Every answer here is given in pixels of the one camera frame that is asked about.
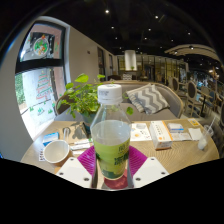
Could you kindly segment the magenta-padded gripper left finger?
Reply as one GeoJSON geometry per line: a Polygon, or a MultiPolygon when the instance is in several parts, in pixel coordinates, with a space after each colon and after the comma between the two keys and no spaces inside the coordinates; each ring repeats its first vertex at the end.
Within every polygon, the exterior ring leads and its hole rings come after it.
{"type": "Polygon", "coordinates": [[[81,187],[95,188],[98,174],[94,147],[91,146],[77,158],[70,157],[56,175],[81,187]]]}

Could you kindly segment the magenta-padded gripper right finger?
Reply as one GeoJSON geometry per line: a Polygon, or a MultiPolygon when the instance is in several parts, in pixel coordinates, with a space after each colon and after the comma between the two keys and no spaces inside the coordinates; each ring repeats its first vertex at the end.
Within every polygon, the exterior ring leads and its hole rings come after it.
{"type": "Polygon", "coordinates": [[[155,157],[147,157],[133,146],[129,147],[127,181],[130,188],[140,188],[168,175],[155,157]]]}

